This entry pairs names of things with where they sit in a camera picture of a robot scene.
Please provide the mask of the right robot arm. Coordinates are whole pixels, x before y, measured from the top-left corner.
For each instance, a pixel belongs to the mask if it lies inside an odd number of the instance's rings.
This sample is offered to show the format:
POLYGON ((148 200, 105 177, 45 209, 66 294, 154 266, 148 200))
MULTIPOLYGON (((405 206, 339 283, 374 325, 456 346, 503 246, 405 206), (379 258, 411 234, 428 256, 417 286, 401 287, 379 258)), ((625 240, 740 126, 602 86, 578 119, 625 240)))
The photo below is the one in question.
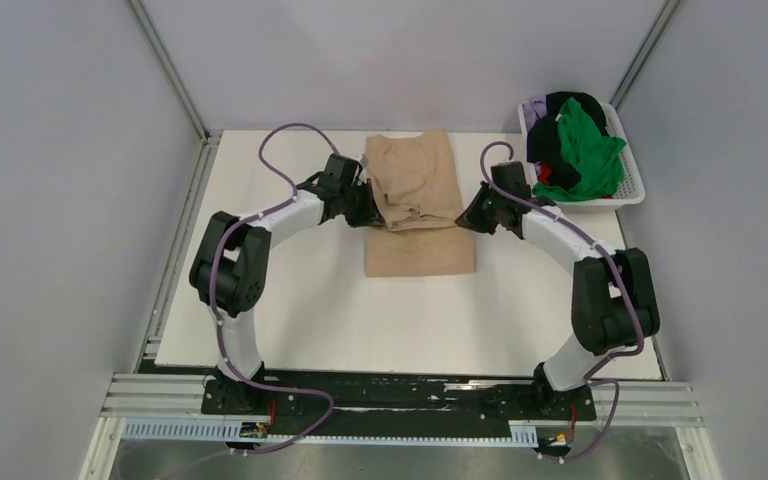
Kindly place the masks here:
POLYGON ((570 220, 552 201, 534 197, 519 162, 482 170, 480 188, 458 226, 492 235, 502 228, 548 254, 571 277, 572 332, 534 371, 531 403, 556 417, 609 362, 637 356, 660 329, 651 269, 637 248, 617 249, 570 220))

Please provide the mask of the beige t shirt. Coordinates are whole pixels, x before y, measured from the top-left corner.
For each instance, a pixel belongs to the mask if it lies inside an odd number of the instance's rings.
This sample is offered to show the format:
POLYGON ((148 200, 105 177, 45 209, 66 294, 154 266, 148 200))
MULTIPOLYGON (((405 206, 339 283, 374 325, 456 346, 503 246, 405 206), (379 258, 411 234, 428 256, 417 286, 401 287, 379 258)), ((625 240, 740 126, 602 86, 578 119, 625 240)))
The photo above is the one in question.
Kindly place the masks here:
POLYGON ((474 234, 456 225, 464 212, 448 132, 366 138, 366 176, 383 225, 368 231, 370 278, 472 274, 474 234))

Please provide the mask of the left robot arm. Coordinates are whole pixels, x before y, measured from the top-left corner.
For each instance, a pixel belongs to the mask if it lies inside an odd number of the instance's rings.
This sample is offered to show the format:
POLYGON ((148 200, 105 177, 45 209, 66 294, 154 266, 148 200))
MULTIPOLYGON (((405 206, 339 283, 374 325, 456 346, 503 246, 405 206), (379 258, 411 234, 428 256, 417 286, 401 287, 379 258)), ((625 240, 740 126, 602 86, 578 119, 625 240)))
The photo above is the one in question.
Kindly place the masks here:
POLYGON ((242 216, 219 211, 208 221, 189 272, 212 316, 219 360, 205 389, 208 414, 256 414, 277 388, 263 381, 254 308, 265 287, 271 250, 309 228, 343 218, 352 228, 380 226, 364 158, 331 154, 322 171, 293 186, 288 199, 242 216))

